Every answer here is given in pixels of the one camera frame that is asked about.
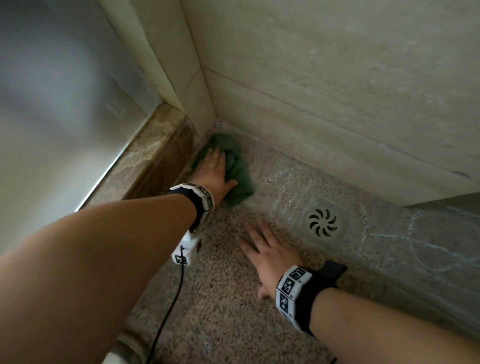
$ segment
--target brown marble threshold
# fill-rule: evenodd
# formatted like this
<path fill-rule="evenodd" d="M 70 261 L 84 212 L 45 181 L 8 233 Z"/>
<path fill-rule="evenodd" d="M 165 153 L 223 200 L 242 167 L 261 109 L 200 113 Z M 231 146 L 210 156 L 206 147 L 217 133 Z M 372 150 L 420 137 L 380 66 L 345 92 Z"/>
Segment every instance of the brown marble threshold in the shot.
<path fill-rule="evenodd" d="M 163 194 L 192 158 L 194 137 L 184 112 L 160 105 L 82 208 Z"/>

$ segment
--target cord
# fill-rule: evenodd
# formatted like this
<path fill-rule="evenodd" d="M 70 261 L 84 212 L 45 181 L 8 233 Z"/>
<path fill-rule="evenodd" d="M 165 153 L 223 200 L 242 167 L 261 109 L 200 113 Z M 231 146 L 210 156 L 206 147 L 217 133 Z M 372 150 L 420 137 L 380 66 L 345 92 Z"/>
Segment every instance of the cord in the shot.
<path fill-rule="evenodd" d="M 152 348 L 150 349 L 150 353 L 148 354 L 148 359 L 145 364 L 150 364 L 153 360 L 153 357 L 155 355 L 155 347 L 156 343 L 158 342 L 158 338 L 160 337 L 160 334 L 162 333 L 163 326 L 165 326 L 165 323 L 167 322 L 168 315 L 170 315 L 170 312 L 172 312 L 173 306 L 175 305 L 175 302 L 177 302 L 177 298 L 179 297 L 180 290 L 181 290 L 181 285 L 183 283 L 183 246 L 180 245 L 180 256 L 181 256 L 181 276 L 180 276 L 180 285 L 179 289 L 177 290 L 177 294 L 175 295 L 175 298 L 173 299 L 173 302 L 170 306 L 170 308 L 167 311 L 167 314 L 165 315 L 162 324 L 160 325 L 160 328 L 158 329 L 158 332 L 156 333 L 155 339 L 153 340 Z"/>

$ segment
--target white device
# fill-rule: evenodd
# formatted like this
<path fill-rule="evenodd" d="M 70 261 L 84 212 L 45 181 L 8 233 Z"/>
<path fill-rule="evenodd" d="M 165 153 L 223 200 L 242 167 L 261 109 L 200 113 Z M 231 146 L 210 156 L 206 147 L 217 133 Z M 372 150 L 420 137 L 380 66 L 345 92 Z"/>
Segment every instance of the white device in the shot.
<path fill-rule="evenodd" d="M 183 255 L 183 264 L 185 266 L 191 266 L 196 260 L 198 252 L 202 247 L 202 240 L 204 240 L 202 239 L 203 237 L 203 234 L 199 232 L 191 233 L 190 231 L 187 231 L 172 253 L 173 262 L 181 265 Z"/>

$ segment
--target cleaning cloth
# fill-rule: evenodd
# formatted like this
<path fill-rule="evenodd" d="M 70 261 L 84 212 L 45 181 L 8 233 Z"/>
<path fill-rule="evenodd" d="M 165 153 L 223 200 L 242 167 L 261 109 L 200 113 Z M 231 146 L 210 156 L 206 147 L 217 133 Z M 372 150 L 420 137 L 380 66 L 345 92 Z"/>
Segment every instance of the cleaning cloth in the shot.
<path fill-rule="evenodd" d="M 239 183 L 227 193 L 223 199 L 225 203 L 229 206 L 238 205 L 244 199 L 253 195 L 254 190 L 248 174 L 247 164 L 240 156 L 239 145 L 230 135 L 213 134 L 208 143 L 198 153 L 195 162 L 192 164 L 192 170 L 195 170 L 198 163 L 205 158 L 209 148 L 218 148 L 225 152 L 225 181 L 236 180 Z"/>

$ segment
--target granite floor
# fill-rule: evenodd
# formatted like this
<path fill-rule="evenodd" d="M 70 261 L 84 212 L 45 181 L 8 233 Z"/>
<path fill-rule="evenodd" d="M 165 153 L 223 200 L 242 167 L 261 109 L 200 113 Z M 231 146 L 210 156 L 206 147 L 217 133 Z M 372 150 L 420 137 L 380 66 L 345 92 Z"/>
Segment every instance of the granite floor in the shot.
<path fill-rule="evenodd" d="M 179 300 L 157 345 L 162 363 L 328 363 L 332 355 L 297 333 L 235 245 L 247 220 L 264 219 L 305 263 L 346 264 L 340 288 L 480 338 L 480 216 L 447 203 L 398 208 L 243 134 L 235 134 L 256 194 L 218 206 L 203 226 L 199 259 L 185 269 Z M 344 234 L 319 241 L 305 229 L 306 210 L 336 209 Z M 127 320 L 151 344 L 175 295 L 180 267 L 168 262 Z"/>

